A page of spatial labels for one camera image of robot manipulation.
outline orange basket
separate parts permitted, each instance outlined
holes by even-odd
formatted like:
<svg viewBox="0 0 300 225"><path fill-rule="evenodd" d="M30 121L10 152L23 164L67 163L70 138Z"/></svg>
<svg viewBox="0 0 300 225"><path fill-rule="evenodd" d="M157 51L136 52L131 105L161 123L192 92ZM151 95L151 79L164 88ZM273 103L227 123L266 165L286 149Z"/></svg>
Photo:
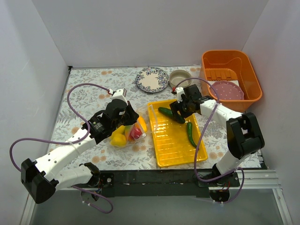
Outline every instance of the orange basket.
<svg viewBox="0 0 300 225"><path fill-rule="evenodd" d="M262 89L248 56L237 50L214 50L205 52L202 56L200 77L207 81L238 80L244 92L244 100L220 100L220 102L235 111L244 112L254 102L262 97ZM212 96L210 87L201 81L202 95Z"/></svg>

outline green cucumber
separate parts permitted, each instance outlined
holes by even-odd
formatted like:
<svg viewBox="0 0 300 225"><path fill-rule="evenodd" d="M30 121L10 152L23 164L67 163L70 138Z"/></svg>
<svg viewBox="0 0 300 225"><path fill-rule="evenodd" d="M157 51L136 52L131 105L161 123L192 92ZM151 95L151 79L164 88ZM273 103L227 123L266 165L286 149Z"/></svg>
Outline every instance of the green cucumber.
<svg viewBox="0 0 300 225"><path fill-rule="evenodd" d="M191 145L196 148L197 145L195 144L195 142L193 140L193 124L192 124L192 122L187 123L187 137L188 137L188 140L191 143Z"/></svg>
<svg viewBox="0 0 300 225"><path fill-rule="evenodd" d="M174 121L176 121L176 122L178 122L178 123L180 123L180 124L184 124L184 123L186 122L185 119L184 119L182 116L179 116L179 117L178 117L178 120L176 120L176 119L173 117L173 112L172 112L171 109L164 108L164 107L159 107L159 108L158 108L158 111L159 111L160 113L162 113L163 115L165 115L165 116L171 118L172 120L174 120Z"/></svg>

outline beige bowl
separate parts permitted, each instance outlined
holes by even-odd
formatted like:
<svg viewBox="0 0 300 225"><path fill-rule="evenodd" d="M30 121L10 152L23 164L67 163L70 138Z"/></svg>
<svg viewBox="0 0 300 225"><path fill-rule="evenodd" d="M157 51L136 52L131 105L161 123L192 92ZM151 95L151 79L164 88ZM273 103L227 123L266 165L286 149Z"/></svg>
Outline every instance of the beige bowl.
<svg viewBox="0 0 300 225"><path fill-rule="evenodd" d="M192 77L191 74L185 70L175 70L175 71L171 72L171 74L170 74L170 78L169 78L170 86L173 88L179 82L183 81L184 79L191 78L191 77ZM181 83L179 85L179 87L185 88L185 87L191 85L191 83L192 83L192 80L188 80L188 81Z"/></svg>

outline floral patterned plate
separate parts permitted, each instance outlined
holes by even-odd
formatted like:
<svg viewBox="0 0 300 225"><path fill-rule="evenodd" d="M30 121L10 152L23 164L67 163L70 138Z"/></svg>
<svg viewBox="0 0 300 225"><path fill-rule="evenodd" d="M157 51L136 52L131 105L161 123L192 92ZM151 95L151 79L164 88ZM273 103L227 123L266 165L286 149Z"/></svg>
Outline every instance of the floral patterned plate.
<svg viewBox="0 0 300 225"><path fill-rule="evenodd" d="M148 67L138 73L135 82L145 92L158 93L168 86L169 75L160 68Z"/></svg>

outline yellow plastic tray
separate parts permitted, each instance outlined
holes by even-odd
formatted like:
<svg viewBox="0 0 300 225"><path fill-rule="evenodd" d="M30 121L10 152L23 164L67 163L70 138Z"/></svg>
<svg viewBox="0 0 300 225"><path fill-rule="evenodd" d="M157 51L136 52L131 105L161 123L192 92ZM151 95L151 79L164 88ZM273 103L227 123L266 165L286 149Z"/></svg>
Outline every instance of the yellow plastic tray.
<svg viewBox="0 0 300 225"><path fill-rule="evenodd" d="M152 136L157 164L160 167L181 165L194 162L195 148L190 144L187 134L187 122L193 123L193 140L197 144L200 138L200 130L194 115L187 117L186 123L179 124L164 116L158 111L159 107L170 108L173 100L148 103L148 113L151 124ZM157 117L156 121L151 108ZM207 160L207 153L203 141L198 151L197 162Z"/></svg>

